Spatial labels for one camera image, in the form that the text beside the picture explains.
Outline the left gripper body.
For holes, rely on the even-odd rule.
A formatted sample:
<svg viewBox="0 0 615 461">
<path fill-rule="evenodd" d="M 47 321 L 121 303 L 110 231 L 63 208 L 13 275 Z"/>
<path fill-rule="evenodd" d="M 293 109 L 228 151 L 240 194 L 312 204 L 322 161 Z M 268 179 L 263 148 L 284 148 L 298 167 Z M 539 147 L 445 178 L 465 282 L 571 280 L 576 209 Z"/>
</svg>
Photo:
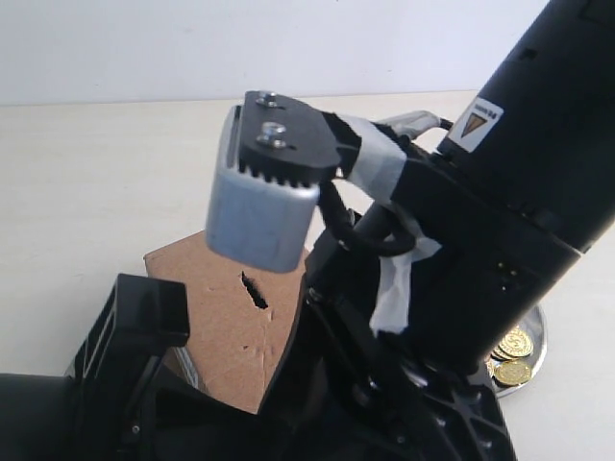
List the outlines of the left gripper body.
<svg viewBox="0 0 615 461">
<path fill-rule="evenodd" d="M 71 460 L 254 460 L 254 416 L 214 400 L 164 363 L 190 335 L 185 286 L 118 275 L 74 359 Z"/>
</svg>

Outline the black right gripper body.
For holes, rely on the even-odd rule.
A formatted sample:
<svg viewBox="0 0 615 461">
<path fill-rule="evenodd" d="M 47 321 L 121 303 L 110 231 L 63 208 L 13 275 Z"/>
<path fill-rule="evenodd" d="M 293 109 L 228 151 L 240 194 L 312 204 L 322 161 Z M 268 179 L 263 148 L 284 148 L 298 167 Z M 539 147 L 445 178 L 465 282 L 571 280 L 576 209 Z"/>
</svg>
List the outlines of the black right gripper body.
<svg viewBox="0 0 615 461">
<path fill-rule="evenodd" d="M 578 260 L 573 174 L 506 159 L 499 174 L 406 163 L 393 202 L 352 223 L 321 187 L 326 229 L 260 413 L 282 460 L 512 460 L 487 351 Z"/>
</svg>

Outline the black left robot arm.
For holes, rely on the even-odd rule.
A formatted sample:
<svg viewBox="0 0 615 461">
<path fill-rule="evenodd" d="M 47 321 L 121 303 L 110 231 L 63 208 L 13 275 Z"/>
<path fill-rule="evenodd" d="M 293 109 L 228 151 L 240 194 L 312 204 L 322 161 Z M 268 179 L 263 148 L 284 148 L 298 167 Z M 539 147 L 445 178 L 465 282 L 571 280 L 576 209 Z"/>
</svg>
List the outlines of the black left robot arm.
<svg viewBox="0 0 615 461">
<path fill-rule="evenodd" d="M 2 458 L 254 458 L 267 443 L 265 424 L 165 365 L 189 334 L 183 284 L 119 275 L 64 375 L 2 375 Z"/>
</svg>

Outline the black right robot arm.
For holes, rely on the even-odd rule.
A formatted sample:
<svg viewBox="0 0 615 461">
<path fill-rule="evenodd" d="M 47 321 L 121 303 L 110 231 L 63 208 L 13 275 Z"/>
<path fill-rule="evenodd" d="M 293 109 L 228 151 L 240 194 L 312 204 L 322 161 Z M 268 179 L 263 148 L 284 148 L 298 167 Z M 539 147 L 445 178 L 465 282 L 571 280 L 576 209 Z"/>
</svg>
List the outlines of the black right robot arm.
<svg viewBox="0 0 615 461">
<path fill-rule="evenodd" d="M 260 406 L 283 460 L 512 460 L 484 358 L 614 220 L 614 5 L 552 1 L 386 206 L 331 183 Z"/>
</svg>

